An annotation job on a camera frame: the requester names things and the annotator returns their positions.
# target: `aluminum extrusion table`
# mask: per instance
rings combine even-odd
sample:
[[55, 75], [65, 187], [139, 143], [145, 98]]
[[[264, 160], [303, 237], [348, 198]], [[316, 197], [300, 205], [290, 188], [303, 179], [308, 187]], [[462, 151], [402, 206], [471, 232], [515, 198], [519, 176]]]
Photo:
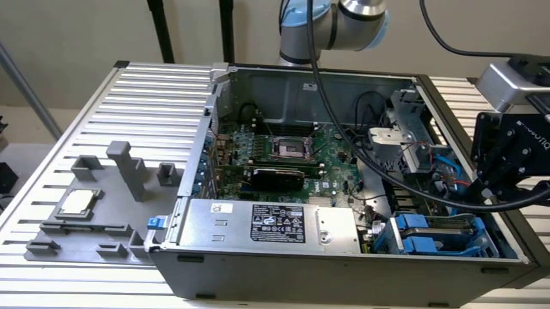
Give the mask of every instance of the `aluminum extrusion table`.
[[[209, 69], [209, 66], [132, 62], [125, 69], [111, 71], [0, 217], [0, 306], [238, 308], [244, 305], [175, 297], [153, 267], [45, 263], [23, 258], [25, 243], [35, 238], [39, 223], [48, 218], [73, 179], [69, 168], [79, 155], [96, 155], [103, 164], [112, 165], [105, 160], [107, 146], [112, 140], [127, 140], [132, 145], [131, 155], [141, 157], [147, 166], [173, 162], [184, 169], [195, 120], [209, 93]], [[466, 79], [432, 77], [431, 80], [471, 136], [475, 116], [491, 110], [491, 106]], [[525, 185], [537, 181], [533, 178]], [[531, 206], [522, 212], [550, 249], [550, 208]], [[335, 308], [318, 304], [247, 304], [248, 308]], [[463, 308], [550, 308], [550, 279], [522, 290], [494, 290]]]

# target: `power supply label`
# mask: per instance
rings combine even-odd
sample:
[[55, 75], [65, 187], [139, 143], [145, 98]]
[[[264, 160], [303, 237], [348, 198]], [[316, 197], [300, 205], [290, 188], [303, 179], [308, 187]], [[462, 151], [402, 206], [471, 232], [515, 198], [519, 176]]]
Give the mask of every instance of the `power supply label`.
[[254, 241], [271, 241], [275, 243], [304, 243], [306, 221], [303, 207], [252, 205], [250, 238]]

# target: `motherboard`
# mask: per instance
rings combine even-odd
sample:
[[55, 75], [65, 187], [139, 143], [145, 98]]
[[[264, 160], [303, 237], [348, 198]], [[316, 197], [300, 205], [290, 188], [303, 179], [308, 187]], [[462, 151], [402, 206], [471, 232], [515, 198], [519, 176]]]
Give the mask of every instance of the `motherboard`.
[[[276, 135], [284, 130], [287, 135]], [[229, 122], [220, 127], [217, 155], [219, 198], [348, 207], [360, 175], [332, 125], [262, 128]]]

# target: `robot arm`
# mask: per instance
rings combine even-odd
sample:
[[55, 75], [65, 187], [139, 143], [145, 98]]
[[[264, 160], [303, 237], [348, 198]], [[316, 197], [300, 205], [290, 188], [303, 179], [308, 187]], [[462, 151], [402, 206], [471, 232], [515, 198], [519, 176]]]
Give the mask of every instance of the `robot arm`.
[[[310, 64], [307, 50], [306, 0], [288, 0], [282, 13], [282, 44], [279, 64]], [[322, 50], [364, 50], [384, 37], [390, 14], [384, 0], [330, 0], [314, 2], [315, 55]]]
[[[479, 113], [471, 147], [476, 179], [464, 191], [463, 200], [480, 203], [495, 195], [500, 201], [515, 201], [549, 190], [547, 180], [539, 181], [533, 190], [518, 186], [531, 176], [550, 175], [547, 125], [538, 113]], [[539, 200], [537, 204], [549, 206], [550, 201]]]

